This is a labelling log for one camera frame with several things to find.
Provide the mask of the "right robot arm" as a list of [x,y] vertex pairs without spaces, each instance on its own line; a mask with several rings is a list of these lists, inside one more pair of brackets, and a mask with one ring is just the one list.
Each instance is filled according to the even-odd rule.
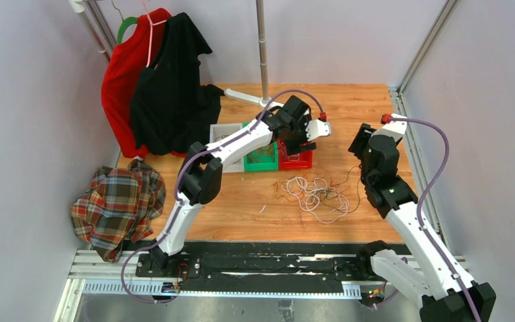
[[405,132],[406,122],[399,119],[379,129],[364,123],[349,151],[360,161],[370,205],[402,236],[419,268],[378,240],[361,247],[357,272],[392,284],[418,308],[421,321],[489,321],[495,290],[476,282],[449,252],[422,211],[423,198],[397,173],[398,144]]

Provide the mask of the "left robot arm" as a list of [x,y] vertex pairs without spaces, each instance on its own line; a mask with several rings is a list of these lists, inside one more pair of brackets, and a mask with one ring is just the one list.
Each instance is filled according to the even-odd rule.
[[160,276],[173,276],[186,234],[196,215],[221,190],[224,167],[250,152],[277,140],[296,146],[295,153],[316,148],[320,136],[330,134],[327,114],[320,108],[313,119],[310,107],[290,91],[290,98],[281,106],[269,103],[255,119],[237,132],[212,144],[193,143],[178,173],[174,187],[175,204],[165,227],[150,246],[153,269]]

